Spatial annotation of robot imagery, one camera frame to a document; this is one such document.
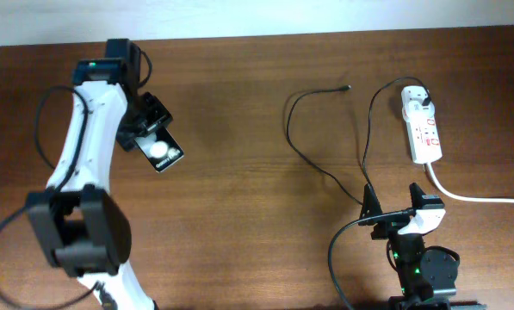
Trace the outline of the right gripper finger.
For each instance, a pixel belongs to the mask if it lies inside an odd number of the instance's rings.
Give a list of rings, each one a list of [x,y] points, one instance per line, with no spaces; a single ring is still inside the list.
[[[425,204],[425,193],[423,192],[423,190],[416,183],[411,183],[409,186],[409,190],[412,200],[412,208],[422,209]]]
[[[373,216],[381,215],[381,204],[377,198],[375,191],[369,184],[364,186],[364,195],[362,201],[362,208],[360,212],[361,219],[367,219]]]

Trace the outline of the black smartphone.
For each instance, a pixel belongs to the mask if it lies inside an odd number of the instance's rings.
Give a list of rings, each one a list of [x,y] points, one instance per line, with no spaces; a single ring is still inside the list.
[[[134,141],[157,173],[164,172],[184,156],[183,149],[165,127]]]

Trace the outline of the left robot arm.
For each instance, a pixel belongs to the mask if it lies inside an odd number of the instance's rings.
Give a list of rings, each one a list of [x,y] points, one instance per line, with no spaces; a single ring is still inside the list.
[[[167,130],[171,113],[151,93],[129,39],[110,39],[101,59],[73,72],[73,110],[59,162],[42,192],[28,194],[28,218],[47,262],[90,288],[105,309],[154,309],[129,262],[131,227],[110,195],[115,145],[139,149],[156,172],[183,149]]]

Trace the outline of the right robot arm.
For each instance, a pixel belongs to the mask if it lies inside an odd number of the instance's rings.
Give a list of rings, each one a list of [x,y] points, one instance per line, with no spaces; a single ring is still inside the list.
[[[364,186],[360,218],[372,226],[371,239],[385,239],[392,254],[389,263],[396,271],[401,296],[388,300],[391,309],[449,309],[456,294],[460,256],[437,245],[427,246],[424,236],[436,230],[446,214],[438,195],[427,195],[416,184],[409,186],[412,205],[384,213],[370,185]]]

